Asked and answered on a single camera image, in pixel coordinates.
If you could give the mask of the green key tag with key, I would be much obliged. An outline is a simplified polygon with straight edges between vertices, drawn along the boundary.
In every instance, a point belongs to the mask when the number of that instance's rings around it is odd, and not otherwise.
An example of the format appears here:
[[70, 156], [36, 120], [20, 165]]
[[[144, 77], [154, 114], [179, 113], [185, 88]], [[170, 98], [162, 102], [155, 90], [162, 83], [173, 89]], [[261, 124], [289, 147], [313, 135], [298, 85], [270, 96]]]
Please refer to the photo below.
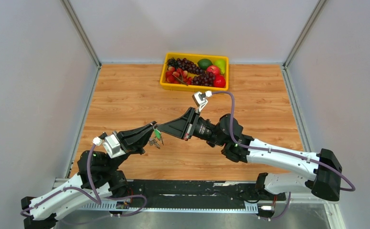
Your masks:
[[157, 125], [153, 126], [153, 130], [154, 130], [155, 138], [156, 138], [157, 140], [161, 141], [161, 140], [162, 140], [162, 134], [161, 134], [161, 132], [158, 130], [158, 126], [157, 126]]

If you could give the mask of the large silver keyring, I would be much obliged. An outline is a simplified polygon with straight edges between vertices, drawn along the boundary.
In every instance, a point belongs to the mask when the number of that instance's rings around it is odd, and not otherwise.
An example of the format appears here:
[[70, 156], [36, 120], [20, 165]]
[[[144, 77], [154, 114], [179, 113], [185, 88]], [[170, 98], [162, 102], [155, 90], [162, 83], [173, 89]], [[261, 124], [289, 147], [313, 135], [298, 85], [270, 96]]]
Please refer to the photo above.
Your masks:
[[151, 134], [151, 137], [150, 137], [150, 139], [149, 139], [149, 141], [148, 141], [148, 144], [150, 145], [150, 146], [155, 146], [157, 149], [161, 149], [161, 146], [164, 146], [165, 144], [164, 144], [164, 140], [163, 140], [163, 138], [162, 138], [162, 140], [161, 141], [159, 141], [159, 140], [157, 140], [156, 138], [155, 138], [155, 135], [154, 135], [154, 130], [152, 131], [152, 134]]

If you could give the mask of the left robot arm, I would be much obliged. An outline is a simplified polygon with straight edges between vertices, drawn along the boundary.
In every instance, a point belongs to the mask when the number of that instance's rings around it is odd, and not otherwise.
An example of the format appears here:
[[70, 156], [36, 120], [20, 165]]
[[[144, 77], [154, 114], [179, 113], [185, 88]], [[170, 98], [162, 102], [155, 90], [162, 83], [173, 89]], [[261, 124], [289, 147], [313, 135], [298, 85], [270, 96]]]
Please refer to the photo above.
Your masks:
[[122, 209], [128, 209], [132, 199], [141, 198], [144, 203], [133, 214], [139, 213], [148, 200], [143, 194], [134, 194], [118, 168], [130, 155], [145, 152], [156, 126], [153, 121], [136, 129], [110, 135], [103, 132], [95, 137], [90, 150], [81, 154], [75, 175], [42, 196], [21, 199], [24, 228], [52, 229], [71, 212], [91, 202], [101, 205], [103, 199], [121, 201]]

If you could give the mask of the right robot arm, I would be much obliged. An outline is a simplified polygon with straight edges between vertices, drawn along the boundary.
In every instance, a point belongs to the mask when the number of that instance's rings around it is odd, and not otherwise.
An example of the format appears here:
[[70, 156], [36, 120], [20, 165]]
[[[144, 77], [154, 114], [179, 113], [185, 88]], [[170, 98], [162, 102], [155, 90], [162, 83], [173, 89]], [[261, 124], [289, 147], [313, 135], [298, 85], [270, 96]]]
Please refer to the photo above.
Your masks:
[[288, 170], [286, 174], [261, 173], [258, 176], [255, 193], [261, 199], [284, 192], [311, 192], [327, 201], [340, 199], [342, 166], [329, 149], [315, 153], [274, 146], [242, 134], [243, 127], [230, 114], [212, 124], [192, 107], [181, 117], [158, 125], [157, 129], [185, 141], [196, 137], [211, 147], [221, 146], [221, 153], [233, 162], [266, 164]]

